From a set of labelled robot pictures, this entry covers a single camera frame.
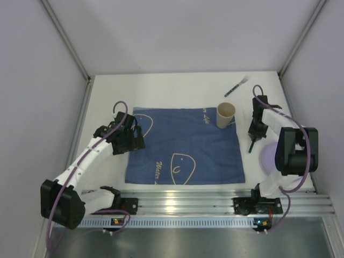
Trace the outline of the blue cloth placemat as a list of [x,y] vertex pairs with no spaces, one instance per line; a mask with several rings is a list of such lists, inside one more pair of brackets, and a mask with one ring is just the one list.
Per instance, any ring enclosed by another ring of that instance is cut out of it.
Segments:
[[235,120],[216,125],[217,109],[133,110],[145,148],[131,152],[125,182],[219,185],[245,182]]

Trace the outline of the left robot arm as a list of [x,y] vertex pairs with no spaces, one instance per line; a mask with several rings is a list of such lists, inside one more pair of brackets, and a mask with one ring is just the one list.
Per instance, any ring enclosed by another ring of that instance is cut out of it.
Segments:
[[89,214],[117,212],[120,191],[109,186],[83,192],[94,179],[98,167],[108,158],[145,148],[141,126],[135,116],[118,112],[114,121],[99,127],[82,154],[55,180],[45,180],[40,188],[40,211],[46,219],[75,229]]

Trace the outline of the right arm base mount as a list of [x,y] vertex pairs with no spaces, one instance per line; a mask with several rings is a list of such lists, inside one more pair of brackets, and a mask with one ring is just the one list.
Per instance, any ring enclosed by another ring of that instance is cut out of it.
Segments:
[[282,204],[280,198],[262,197],[259,184],[251,189],[250,197],[233,198],[234,213],[242,216],[250,214],[282,214]]

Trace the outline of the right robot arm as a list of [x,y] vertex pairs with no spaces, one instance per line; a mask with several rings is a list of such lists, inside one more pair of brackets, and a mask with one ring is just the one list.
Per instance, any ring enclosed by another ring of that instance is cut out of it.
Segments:
[[279,197],[281,193],[297,191],[308,173],[318,168],[318,130],[302,126],[283,113],[279,105],[269,105],[266,95],[255,96],[252,102],[249,151],[257,141],[267,137],[268,129],[278,136],[275,169],[256,186],[256,190],[261,197],[270,199]]

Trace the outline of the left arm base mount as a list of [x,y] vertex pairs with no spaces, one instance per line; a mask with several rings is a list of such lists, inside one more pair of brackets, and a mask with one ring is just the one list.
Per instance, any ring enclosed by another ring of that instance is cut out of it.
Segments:
[[94,212],[92,215],[110,215],[121,214],[120,211],[126,211],[130,215],[136,215],[138,210],[139,199],[138,198],[121,198],[120,202],[112,204],[110,208],[101,209]]

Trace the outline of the spoon with green handle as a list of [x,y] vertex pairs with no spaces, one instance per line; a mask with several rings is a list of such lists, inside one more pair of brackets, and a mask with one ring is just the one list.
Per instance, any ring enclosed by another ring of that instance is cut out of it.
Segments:
[[255,142],[256,142],[256,140],[253,139],[252,142],[251,142],[251,145],[250,145],[250,147],[249,147],[248,153],[251,153],[251,152],[252,152],[252,149],[253,149],[253,147],[254,147]]

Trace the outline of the fork with green handle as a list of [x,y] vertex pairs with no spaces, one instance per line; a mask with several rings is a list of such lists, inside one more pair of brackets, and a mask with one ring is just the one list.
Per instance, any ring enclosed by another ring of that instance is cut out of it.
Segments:
[[230,95],[234,90],[236,90],[239,86],[245,84],[249,80],[248,76],[245,76],[239,83],[237,83],[231,90],[224,94],[224,97]]

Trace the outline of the beige cup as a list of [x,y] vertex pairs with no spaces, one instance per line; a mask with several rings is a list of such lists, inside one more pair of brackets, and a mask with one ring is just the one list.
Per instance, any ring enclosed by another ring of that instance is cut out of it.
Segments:
[[216,125],[220,129],[228,127],[235,115],[236,109],[233,104],[223,102],[217,106]]

